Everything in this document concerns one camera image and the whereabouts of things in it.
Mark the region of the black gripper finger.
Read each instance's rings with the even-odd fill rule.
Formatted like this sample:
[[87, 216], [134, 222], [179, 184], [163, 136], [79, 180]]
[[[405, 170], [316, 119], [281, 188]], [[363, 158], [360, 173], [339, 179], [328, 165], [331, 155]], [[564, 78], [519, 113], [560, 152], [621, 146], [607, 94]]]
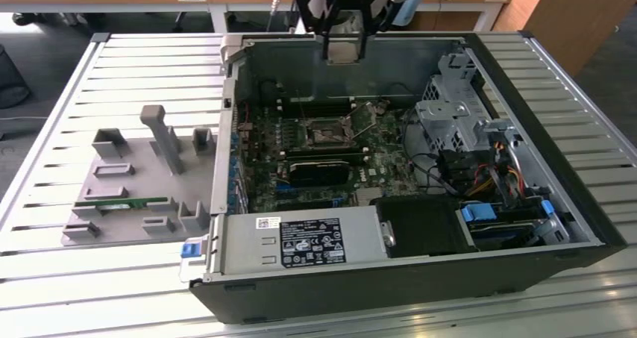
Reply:
[[375, 25], [375, 0], [360, 0], [360, 16], [361, 16], [361, 29], [360, 29], [360, 41], [359, 41], [359, 57], [357, 60], [363, 60], [365, 57], [368, 38], [373, 35]]
[[328, 8], [327, 13], [323, 19], [323, 26], [321, 26], [321, 36], [323, 36], [323, 49], [321, 49], [321, 56], [324, 59], [328, 59], [328, 47], [329, 47], [329, 36], [332, 27], [335, 25], [335, 21], [340, 14], [340, 5], [341, 0], [328, 0]]

